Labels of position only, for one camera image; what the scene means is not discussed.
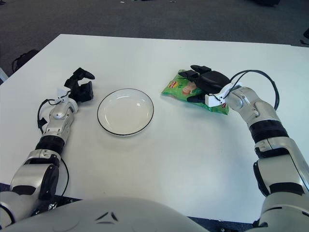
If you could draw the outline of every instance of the chip bag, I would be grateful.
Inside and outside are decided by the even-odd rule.
[[[201,94],[203,91],[196,87],[194,82],[189,81],[187,78],[184,78],[180,75],[177,75],[174,77],[173,80],[171,80],[166,86],[166,88],[162,91],[163,95],[175,97],[176,99],[187,101],[188,97],[195,96],[198,94]],[[193,103],[191,104],[198,105],[200,107],[203,107],[210,112],[216,112],[221,113],[224,115],[228,114],[228,105],[226,103],[223,103],[222,105],[218,105],[215,107],[208,107],[207,105],[203,103]]]

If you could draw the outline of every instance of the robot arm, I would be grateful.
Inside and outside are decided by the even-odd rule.
[[[78,86],[78,80],[84,77],[94,79],[92,74],[79,68],[66,81],[67,87],[58,90],[55,107],[39,143],[15,173],[10,191],[0,193],[2,228],[30,217],[39,204],[54,196],[61,153],[69,136],[73,114],[78,110],[76,102],[93,98],[91,82]]]
[[[295,141],[288,136],[274,107],[261,100],[252,89],[243,87],[238,81],[231,82],[221,73],[205,66],[192,65],[191,68],[194,71],[181,72],[179,75],[195,82],[205,93],[187,100],[204,102],[209,107],[228,103],[247,123],[255,142],[259,160],[254,163],[253,170],[266,199],[256,223],[260,228],[252,231],[261,231],[261,227],[263,231],[307,230],[309,167]],[[274,82],[269,80],[277,91]]]

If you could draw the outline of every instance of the cable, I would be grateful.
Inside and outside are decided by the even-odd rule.
[[[64,161],[62,158],[61,158],[61,161],[63,162],[63,164],[64,164],[64,166],[65,166],[65,168],[66,168],[66,170],[67,170],[67,175],[68,175],[67,184],[66,184],[66,186],[65,186],[65,188],[64,188],[64,190],[63,190],[63,193],[61,194],[61,198],[62,198],[63,195],[64,195],[64,193],[65,193],[66,190],[67,190],[67,187],[68,187],[68,184],[69,184],[70,175],[69,175],[69,170],[68,170],[68,167],[67,167],[65,161]]]
[[[63,96],[61,96],[60,98],[66,97],[69,93],[71,93],[70,90],[67,92],[66,95],[63,95]],[[52,103],[50,103],[50,101],[55,101],[55,99],[45,99],[45,100],[40,104],[40,107],[39,107],[39,110],[38,110],[37,122],[38,122],[38,128],[40,129],[40,131],[41,131],[42,134],[44,133],[42,127],[43,127],[43,125],[46,123],[46,120],[45,120],[44,118],[40,119],[40,111],[41,111],[42,106],[43,106],[45,103],[47,103],[47,102],[48,102],[50,105],[58,105],[58,104],[61,102],[61,101],[58,101],[57,103],[52,104]]]
[[[236,84],[238,83],[238,81],[247,73],[250,73],[250,72],[255,72],[255,73],[259,73],[261,75],[263,75],[264,77],[266,77],[272,84],[273,88],[274,88],[274,91],[275,91],[275,105],[274,105],[274,108],[275,110],[277,110],[278,106],[279,106],[279,102],[280,102],[280,96],[279,96],[279,92],[278,92],[278,89],[277,89],[277,86],[275,84],[275,82],[263,71],[260,71],[260,70],[244,70],[244,71],[241,71],[237,74],[235,74],[232,78],[231,78],[231,81],[237,77],[238,75],[242,74],[238,80],[235,82],[235,84],[233,85],[233,87],[229,90],[229,92],[226,94],[226,96],[224,97],[224,99],[230,94],[230,92],[232,91],[232,89],[236,86]]]
[[[214,96],[215,99],[217,99],[218,101],[220,101],[220,99],[217,98],[216,95],[210,94],[209,96]]]

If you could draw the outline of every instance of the floor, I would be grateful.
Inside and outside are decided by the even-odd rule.
[[[6,0],[0,5],[0,67],[61,33],[301,46],[308,0],[274,7],[253,0]]]

